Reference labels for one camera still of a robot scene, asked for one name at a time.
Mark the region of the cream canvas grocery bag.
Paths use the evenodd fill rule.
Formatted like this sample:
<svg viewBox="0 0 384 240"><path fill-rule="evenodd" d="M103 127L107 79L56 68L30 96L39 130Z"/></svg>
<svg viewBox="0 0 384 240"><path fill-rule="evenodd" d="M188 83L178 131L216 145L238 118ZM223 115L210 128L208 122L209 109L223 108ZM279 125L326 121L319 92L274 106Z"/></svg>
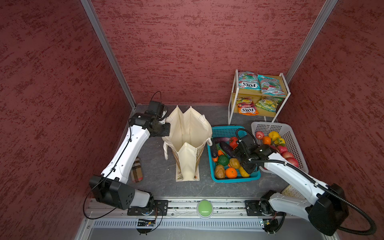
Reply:
<svg viewBox="0 0 384 240"><path fill-rule="evenodd" d="M194 108L182 112L176 107L166 118L171 124L170 135L163 137L164 156L169 158L168 149L176 160L176 181L199 181L199 162L205 146L212 146L213 130L211 124Z"/></svg>

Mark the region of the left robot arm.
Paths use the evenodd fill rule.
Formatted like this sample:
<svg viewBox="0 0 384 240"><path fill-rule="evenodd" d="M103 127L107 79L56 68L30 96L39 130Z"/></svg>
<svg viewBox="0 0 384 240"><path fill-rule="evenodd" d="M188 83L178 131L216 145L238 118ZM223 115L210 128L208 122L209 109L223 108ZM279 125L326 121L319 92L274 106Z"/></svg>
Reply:
<svg viewBox="0 0 384 240"><path fill-rule="evenodd" d="M167 107L151 101L144 113L135 113L115 156L99 176L92 176L89 185L97 202L116 209L130 207L152 211L154 197L151 193L127 185L134 162L150 137L168 137L171 124L165 122Z"/></svg>

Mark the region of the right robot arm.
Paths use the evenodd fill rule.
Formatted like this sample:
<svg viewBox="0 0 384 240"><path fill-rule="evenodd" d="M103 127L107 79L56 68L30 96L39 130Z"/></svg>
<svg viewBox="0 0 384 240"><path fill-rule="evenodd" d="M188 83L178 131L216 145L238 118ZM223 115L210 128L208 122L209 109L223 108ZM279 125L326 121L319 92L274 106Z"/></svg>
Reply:
<svg viewBox="0 0 384 240"><path fill-rule="evenodd" d="M374 220L363 210L345 198L344 190L336 185L327 185L289 163L276 149L269 145L258 145L249 131L244 137L236 135L238 146L234 153L241 167L251 173L259 167L266 168L294 187L304 200L285 197L276 191L268 191L259 200L256 208L260 213L270 216L281 212L309 221L324 235L332 236L340 230L360 236L370 236L377 231ZM368 230L353 230L342 227L349 216L349 209L365 218Z"/></svg>

